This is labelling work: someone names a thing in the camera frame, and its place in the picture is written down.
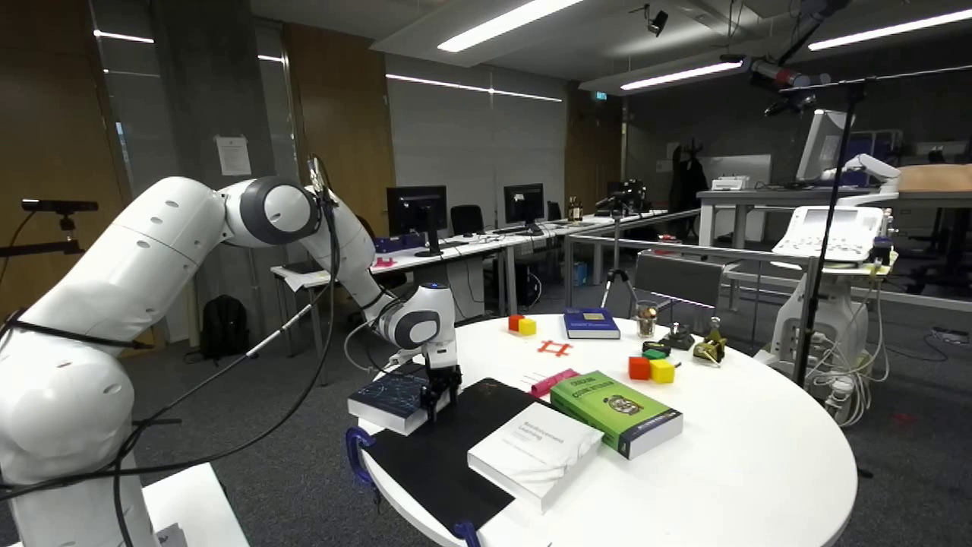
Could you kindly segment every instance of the wooden wall panel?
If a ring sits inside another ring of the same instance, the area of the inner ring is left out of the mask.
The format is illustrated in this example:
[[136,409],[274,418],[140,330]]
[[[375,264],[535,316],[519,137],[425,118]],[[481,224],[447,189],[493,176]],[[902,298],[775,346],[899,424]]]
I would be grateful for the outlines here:
[[396,166],[383,55],[367,39],[313,27],[286,27],[286,46],[301,164],[318,158],[333,190],[387,235]]
[[[124,170],[107,115],[96,46],[84,0],[0,0],[0,241],[24,217],[20,197],[96,201],[75,211],[75,241],[120,209]],[[58,241],[58,214],[33,214],[19,243]],[[0,316],[33,304],[75,255],[10,257]]]
[[592,99],[587,91],[568,93],[568,158],[564,197],[576,197],[590,211],[619,178],[619,99]]

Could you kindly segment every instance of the paper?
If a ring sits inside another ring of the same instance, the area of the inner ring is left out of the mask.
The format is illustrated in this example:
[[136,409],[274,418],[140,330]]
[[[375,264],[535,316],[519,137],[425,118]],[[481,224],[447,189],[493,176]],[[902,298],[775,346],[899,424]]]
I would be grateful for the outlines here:
[[248,176],[248,148],[247,137],[216,137],[218,170],[221,176]]

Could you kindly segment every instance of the book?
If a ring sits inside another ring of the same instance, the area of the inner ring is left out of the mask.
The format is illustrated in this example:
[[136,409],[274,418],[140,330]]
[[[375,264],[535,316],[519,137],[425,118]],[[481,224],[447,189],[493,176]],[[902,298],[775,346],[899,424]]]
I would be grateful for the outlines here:
[[600,431],[542,401],[467,449],[467,469],[517,499],[548,508],[597,453]]
[[608,310],[564,310],[571,339],[619,339],[619,329]]
[[425,367],[400,365],[376,378],[375,382],[356,390],[346,399],[346,409],[398,435],[413,435],[423,422],[428,422],[428,409],[423,406],[425,385]]
[[684,414],[600,372],[568,378],[552,385],[549,403],[605,431],[605,442],[626,459],[673,436]]

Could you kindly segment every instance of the pole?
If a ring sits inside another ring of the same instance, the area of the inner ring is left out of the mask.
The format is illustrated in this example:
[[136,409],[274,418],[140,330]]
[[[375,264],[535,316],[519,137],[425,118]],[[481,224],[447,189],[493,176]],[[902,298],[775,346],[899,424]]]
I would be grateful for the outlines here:
[[828,227],[831,227],[831,211],[838,207],[838,190],[842,190],[842,178],[845,178],[845,162],[847,162],[847,138],[851,138],[851,127],[855,118],[855,107],[863,99],[863,82],[847,85],[847,120],[842,131],[842,153],[838,153],[838,164],[836,164],[836,176],[828,185],[828,201],[826,201],[826,222],[823,222],[823,243],[820,243],[820,255],[816,262],[807,268],[807,289],[805,289],[805,302],[801,302],[801,316],[800,316],[800,346],[796,346],[796,360],[793,360],[793,380],[800,385],[805,385],[807,378],[807,358],[811,358],[811,339],[814,339],[814,322],[816,322],[816,295],[820,295],[820,277],[823,277],[823,262],[826,262],[826,245],[828,245]]

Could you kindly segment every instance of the monitor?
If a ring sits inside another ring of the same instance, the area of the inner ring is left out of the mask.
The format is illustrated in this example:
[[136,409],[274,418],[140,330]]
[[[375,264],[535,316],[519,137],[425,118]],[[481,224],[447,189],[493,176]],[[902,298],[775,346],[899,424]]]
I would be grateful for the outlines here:
[[447,185],[396,185],[388,189],[388,232],[425,232],[425,253],[436,255],[436,232],[447,227]]
[[847,111],[814,110],[807,144],[801,147],[796,183],[823,183],[823,170],[836,170],[842,162],[842,133]]
[[537,217],[544,217],[544,183],[530,185],[505,185],[505,209],[506,224],[522,222],[528,232],[537,232]]

